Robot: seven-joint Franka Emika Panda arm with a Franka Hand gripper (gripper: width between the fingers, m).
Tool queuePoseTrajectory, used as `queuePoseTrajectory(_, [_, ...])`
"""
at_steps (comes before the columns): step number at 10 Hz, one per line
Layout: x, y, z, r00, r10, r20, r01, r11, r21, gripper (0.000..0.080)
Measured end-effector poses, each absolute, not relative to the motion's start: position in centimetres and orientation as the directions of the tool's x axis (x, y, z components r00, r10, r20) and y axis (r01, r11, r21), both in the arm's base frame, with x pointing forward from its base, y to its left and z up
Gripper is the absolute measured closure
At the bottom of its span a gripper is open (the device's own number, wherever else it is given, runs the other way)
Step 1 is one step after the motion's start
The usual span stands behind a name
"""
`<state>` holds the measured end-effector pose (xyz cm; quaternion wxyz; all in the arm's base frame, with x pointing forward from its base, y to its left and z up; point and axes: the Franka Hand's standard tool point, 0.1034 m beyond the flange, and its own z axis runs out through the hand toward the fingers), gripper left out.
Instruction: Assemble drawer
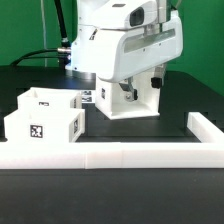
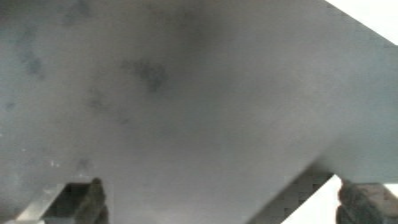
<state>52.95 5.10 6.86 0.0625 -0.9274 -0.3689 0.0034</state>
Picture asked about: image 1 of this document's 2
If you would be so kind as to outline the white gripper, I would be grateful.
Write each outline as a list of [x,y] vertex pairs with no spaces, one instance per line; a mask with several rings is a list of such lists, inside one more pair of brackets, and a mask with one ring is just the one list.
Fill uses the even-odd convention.
[[151,35],[144,35],[143,28],[128,32],[100,31],[97,34],[96,74],[107,82],[125,79],[120,87],[125,92],[126,101],[138,99],[132,76],[157,66],[151,86],[160,89],[166,74],[166,65],[163,63],[181,55],[183,35],[180,18],[173,17],[162,28],[161,33]]

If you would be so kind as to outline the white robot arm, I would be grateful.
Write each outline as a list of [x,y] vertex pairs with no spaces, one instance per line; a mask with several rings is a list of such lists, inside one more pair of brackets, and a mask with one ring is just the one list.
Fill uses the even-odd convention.
[[170,0],[77,0],[69,70],[119,83],[179,57],[182,23]]

